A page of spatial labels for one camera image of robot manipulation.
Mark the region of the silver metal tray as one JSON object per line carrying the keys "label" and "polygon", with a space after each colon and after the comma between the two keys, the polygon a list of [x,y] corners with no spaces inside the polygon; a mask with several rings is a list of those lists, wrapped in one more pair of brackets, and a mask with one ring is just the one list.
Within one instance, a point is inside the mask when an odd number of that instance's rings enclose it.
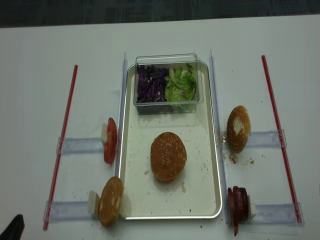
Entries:
{"label": "silver metal tray", "polygon": [[[133,103],[135,67],[127,70],[120,179],[124,186],[120,215],[126,220],[213,219],[222,210],[210,75],[200,63],[203,101],[194,112],[140,115]],[[186,149],[181,174],[170,183],[156,180],[151,144],[164,133],[177,134]]]}

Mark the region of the sesame bun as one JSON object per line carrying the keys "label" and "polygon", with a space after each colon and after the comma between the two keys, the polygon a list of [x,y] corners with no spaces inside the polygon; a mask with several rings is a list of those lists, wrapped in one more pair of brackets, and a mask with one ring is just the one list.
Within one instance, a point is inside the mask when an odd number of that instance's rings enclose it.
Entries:
{"label": "sesame bun", "polygon": [[150,147],[150,167],[156,179],[176,178],[187,161],[186,148],[178,135],[163,132]]}
{"label": "sesame bun", "polygon": [[251,121],[248,110],[238,105],[230,113],[227,121],[226,140],[230,150],[238,154],[246,146],[251,134]]}

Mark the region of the white block behind tomato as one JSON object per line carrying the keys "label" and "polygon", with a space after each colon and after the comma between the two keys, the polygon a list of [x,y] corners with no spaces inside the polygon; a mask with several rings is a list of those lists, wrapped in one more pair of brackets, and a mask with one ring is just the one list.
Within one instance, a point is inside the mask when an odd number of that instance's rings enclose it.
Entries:
{"label": "white block behind tomato", "polygon": [[108,128],[108,125],[106,123],[103,123],[101,128],[101,135],[100,135],[100,139],[103,144],[105,144],[107,141],[107,128]]}

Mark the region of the white block behind bun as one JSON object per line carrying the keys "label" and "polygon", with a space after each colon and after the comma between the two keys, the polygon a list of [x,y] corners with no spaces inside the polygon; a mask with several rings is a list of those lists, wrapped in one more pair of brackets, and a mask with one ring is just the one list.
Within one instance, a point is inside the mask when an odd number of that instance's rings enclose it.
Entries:
{"label": "white block behind bun", "polygon": [[100,196],[93,190],[88,193],[88,212],[94,217],[99,217]]}

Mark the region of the lower left clear rail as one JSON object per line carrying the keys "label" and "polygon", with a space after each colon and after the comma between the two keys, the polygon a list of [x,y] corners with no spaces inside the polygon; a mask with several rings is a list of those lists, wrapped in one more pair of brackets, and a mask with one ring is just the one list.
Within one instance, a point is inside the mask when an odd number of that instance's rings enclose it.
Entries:
{"label": "lower left clear rail", "polygon": [[98,220],[88,212],[88,201],[47,201],[43,222]]}

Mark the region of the red strip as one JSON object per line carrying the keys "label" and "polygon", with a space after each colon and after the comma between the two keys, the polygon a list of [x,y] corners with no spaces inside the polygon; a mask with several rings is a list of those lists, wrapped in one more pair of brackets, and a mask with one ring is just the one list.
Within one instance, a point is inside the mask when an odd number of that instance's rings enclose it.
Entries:
{"label": "red strip", "polygon": [[291,195],[291,199],[292,199],[292,203],[293,203],[293,207],[294,207],[296,221],[298,224],[302,224],[303,219],[302,219],[302,215],[300,213],[299,203],[297,200],[296,191],[295,191],[293,178],[292,178],[292,174],[291,174],[291,169],[290,169],[290,164],[289,164],[288,154],[287,154],[287,147],[285,144],[285,136],[283,133],[283,129],[281,127],[281,122],[280,122],[280,118],[279,118],[279,114],[278,114],[278,110],[277,110],[273,86],[272,86],[269,68],[268,68],[268,64],[267,64],[267,59],[266,59],[265,55],[261,56],[261,61],[262,61],[264,74],[265,74],[265,78],[266,78],[266,83],[267,83],[267,87],[268,87],[268,92],[269,92],[269,96],[270,96],[270,101],[271,101],[271,105],[272,105],[274,120],[275,120],[275,124],[276,124],[276,128],[277,128],[277,132],[278,132],[278,138],[280,141],[281,152],[282,152],[285,172],[286,172],[286,176],[287,176],[287,181],[288,181],[288,185],[289,185],[290,195]]}
{"label": "red strip", "polygon": [[54,166],[54,171],[53,171],[53,176],[52,176],[52,181],[51,181],[51,186],[50,186],[50,193],[49,193],[48,202],[46,204],[45,212],[44,212],[43,231],[47,231],[48,226],[49,226],[51,207],[52,207],[52,203],[53,203],[53,199],[54,199],[58,171],[59,171],[60,161],[61,161],[61,151],[62,151],[62,146],[63,146],[63,142],[64,142],[65,135],[66,135],[68,119],[69,119],[69,114],[70,114],[70,108],[71,108],[72,98],[73,98],[73,92],[74,92],[75,84],[76,84],[77,72],[78,72],[78,65],[76,64],[73,69],[72,80],[71,80],[71,84],[70,84],[69,95],[68,95],[67,105],[66,105],[66,109],[65,109],[62,130],[61,130],[61,134],[60,134],[60,137],[59,137],[59,140],[57,143],[56,160],[55,160],[55,166]]}

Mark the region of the clear plastic container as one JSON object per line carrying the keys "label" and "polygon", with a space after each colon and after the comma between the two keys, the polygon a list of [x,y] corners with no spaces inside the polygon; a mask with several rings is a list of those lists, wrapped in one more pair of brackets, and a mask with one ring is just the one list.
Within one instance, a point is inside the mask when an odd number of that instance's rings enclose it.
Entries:
{"label": "clear plastic container", "polygon": [[[197,83],[197,90],[195,93],[194,101],[164,101],[164,102],[146,102],[137,103],[137,90],[138,90],[138,71],[137,65],[151,66],[155,65],[156,68],[175,68],[182,67],[184,70],[187,68],[186,63],[193,66],[194,75]],[[141,115],[154,115],[154,114],[173,114],[173,113],[192,113],[196,110],[197,105],[203,101],[202,90],[202,74],[201,74],[201,61],[195,53],[184,54],[171,54],[171,55],[152,55],[152,56],[138,56],[135,59],[135,76],[134,76],[134,97],[133,104]],[[175,104],[195,104],[192,112],[178,112],[172,108]]]}

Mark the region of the standing tomato slice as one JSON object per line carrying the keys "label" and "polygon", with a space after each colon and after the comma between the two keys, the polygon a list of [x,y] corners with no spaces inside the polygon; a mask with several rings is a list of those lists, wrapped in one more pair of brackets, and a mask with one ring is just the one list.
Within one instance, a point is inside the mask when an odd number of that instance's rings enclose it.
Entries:
{"label": "standing tomato slice", "polygon": [[112,117],[108,119],[106,128],[106,142],[104,144],[104,162],[112,164],[115,160],[116,147],[118,141],[118,130]]}

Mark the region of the left clear vertical rail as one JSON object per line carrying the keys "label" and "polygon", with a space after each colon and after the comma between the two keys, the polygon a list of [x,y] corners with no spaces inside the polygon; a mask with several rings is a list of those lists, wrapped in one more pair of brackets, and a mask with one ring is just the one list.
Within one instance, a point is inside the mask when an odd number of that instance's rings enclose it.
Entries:
{"label": "left clear vertical rail", "polygon": [[118,130],[117,130],[117,147],[116,147],[116,159],[114,167],[114,175],[121,177],[121,154],[122,154],[122,141],[123,141],[123,127],[125,117],[125,105],[126,105],[126,91],[127,91],[127,70],[128,60],[126,52],[124,53],[124,60],[122,64],[122,82],[120,88],[120,102],[119,102],[119,118],[118,118]]}

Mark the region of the bottom bun half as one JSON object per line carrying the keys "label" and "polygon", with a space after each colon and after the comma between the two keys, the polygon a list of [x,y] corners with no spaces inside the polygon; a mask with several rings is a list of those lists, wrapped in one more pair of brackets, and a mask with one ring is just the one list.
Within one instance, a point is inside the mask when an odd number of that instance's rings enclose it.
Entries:
{"label": "bottom bun half", "polygon": [[117,176],[111,177],[103,188],[98,205],[98,216],[104,227],[109,227],[116,222],[120,214],[123,192],[123,183]]}

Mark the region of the left red strip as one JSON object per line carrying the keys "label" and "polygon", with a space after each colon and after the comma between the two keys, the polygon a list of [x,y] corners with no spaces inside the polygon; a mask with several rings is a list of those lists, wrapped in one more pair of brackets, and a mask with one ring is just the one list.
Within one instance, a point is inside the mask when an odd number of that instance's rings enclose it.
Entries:
{"label": "left red strip", "polygon": [[74,92],[75,84],[76,84],[77,72],[78,72],[78,65],[76,64],[73,69],[72,80],[71,80],[71,84],[70,84],[69,95],[68,95],[67,105],[66,105],[66,109],[65,109],[62,130],[61,130],[61,134],[60,134],[60,137],[59,137],[59,140],[57,143],[56,160],[55,160],[55,166],[54,166],[54,171],[53,171],[53,176],[52,176],[52,181],[51,181],[51,186],[50,186],[50,193],[49,193],[48,202],[46,204],[45,212],[44,212],[43,231],[47,231],[48,226],[49,226],[51,207],[52,207],[52,203],[53,203],[53,199],[54,199],[58,171],[59,171],[60,161],[61,161],[61,151],[62,151],[62,146],[63,146],[63,142],[64,142],[65,135],[66,135],[68,119],[69,119],[69,114],[70,114],[70,108],[71,108],[72,98],[73,98],[73,92]]}

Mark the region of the upper right clear rail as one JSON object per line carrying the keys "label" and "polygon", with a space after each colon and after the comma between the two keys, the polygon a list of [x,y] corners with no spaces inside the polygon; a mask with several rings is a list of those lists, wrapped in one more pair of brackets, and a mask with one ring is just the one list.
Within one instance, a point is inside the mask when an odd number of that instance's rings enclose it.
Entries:
{"label": "upper right clear rail", "polygon": [[228,138],[226,131],[222,133],[223,142],[232,147],[244,148],[286,148],[287,142],[284,130],[269,130],[251,132],[245,138]]}

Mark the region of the right red strip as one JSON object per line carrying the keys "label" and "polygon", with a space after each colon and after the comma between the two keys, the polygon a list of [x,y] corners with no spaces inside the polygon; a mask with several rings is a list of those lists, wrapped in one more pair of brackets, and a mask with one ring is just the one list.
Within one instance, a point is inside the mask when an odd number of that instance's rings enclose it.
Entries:
{"label": "right red strip", "polygon": [[302,215],[300,213],[299,203],[297,200],[296,191],[295,191],[293,178],[292,178],[292,174],[291,174],[291,169],[290,169],[290,164],[289,164],[288,154],[287,154],[287,147],[285,144],[285,136],[283,133],[283,129],[281,127],[281,122],[280,122],[280,118],[279,118],[279,114],[278,114],[278,110],[277,110],[273,86],[272,86],[269,68],[268,68],[268,64],[267,64],[267,59],[266,59],[265,55],[261,56],[261,61],[262,61],[264,74],[265,74],[265,78],[266,78],[266,83],[267,83],[267,87],[268,87],[268,92],[269,92],[269,96],[270,96],[270,101],[271,101],[271,105],[272,105],[274,120],[275,120],[275,124],[276,124],[276,128],[277,128],[277,132],[278,132],[278,138],[280,141],[281,152],[282,152],[285,172],[286,172],[286,176],[287,176],[287,181],[288,181],[288,185],[289,185],[290,195],[291,195],[291,199],[292,199],[292,203],[293,203],[293,207],[294,207],[296,221],[298,224],[302,224],[303,219],[302,219]]}

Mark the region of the white block behind bacon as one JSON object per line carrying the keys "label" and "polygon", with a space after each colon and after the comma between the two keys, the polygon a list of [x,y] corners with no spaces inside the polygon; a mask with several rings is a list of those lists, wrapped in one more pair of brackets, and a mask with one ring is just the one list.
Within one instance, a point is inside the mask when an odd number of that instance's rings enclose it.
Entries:
{"label": "white block behind bacon", "polygon": [[256,216],[256,204],[252,202],[251,196],[248,195],[248,221],[251,221]]}

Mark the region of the shredded purple cabbage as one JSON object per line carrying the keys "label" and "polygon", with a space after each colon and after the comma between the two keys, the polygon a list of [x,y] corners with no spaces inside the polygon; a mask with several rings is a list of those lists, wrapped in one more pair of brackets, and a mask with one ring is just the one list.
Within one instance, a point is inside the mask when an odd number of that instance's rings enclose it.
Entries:
{"label": "shredded purple cabbage", "polygon": [[166,102],[165,90],[167,86],[166,77],[169,69],[155,67],[155,65],[137,65],[137,103]]}

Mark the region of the lower right clear rail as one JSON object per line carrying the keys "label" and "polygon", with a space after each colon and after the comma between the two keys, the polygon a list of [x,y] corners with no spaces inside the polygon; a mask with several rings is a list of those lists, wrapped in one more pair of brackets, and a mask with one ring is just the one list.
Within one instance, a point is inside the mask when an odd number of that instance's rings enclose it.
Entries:
{"label": "lower right clear rail", "polygon": [[303,225],[304,218],[300,203],[255,204],[251,203],[253,216],[241,224],[254,225]]}

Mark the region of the sesame top bun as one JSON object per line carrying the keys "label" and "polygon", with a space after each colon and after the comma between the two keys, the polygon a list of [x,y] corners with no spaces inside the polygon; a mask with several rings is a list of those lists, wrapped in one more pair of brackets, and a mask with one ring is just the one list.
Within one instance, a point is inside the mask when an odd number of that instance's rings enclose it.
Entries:
{"label": "sesame top bun", "polygon": [[186,148],[178,135],[163,132],[150,147],[150,167],[156,179],[176,178],[187,161]]}

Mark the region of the sliced bacon stack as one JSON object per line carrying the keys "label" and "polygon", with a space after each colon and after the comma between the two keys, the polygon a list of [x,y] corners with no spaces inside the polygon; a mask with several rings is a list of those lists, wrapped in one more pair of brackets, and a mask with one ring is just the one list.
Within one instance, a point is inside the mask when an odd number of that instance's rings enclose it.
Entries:
{"label": "sliced bacon stack", "polygon": [[231,225],[234,228],[234,236],[236,236],[239,231],[239,223],[249,220],[249,197],[244,187],[234,186],[227,189],[227,199]]}

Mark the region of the upper left clear rail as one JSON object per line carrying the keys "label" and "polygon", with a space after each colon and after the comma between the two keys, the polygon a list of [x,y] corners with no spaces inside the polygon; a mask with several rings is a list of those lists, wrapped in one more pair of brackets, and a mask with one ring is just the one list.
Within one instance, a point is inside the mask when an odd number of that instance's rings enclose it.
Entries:
{"label": "upper left clear rail", "polygon": [[97,137],[59,137],[56,146],[57,155],[102,153],[103,151],[104,144],[101,139]]}

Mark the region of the green lettuce leaves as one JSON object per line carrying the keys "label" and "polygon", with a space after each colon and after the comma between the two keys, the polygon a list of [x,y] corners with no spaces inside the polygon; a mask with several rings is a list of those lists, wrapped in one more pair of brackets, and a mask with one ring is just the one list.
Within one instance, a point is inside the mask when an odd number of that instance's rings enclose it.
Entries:
{"label": "green lettuce leaves", "polygon": [[[185,70],[181,66],[179,68],[171,67],[165,80],[164,97],[167,102],[190,102],[196,100],[197,81],[191,64],[186,63]],[[195,104],[173,104],[172,108],[177,112],[192,112]]]}

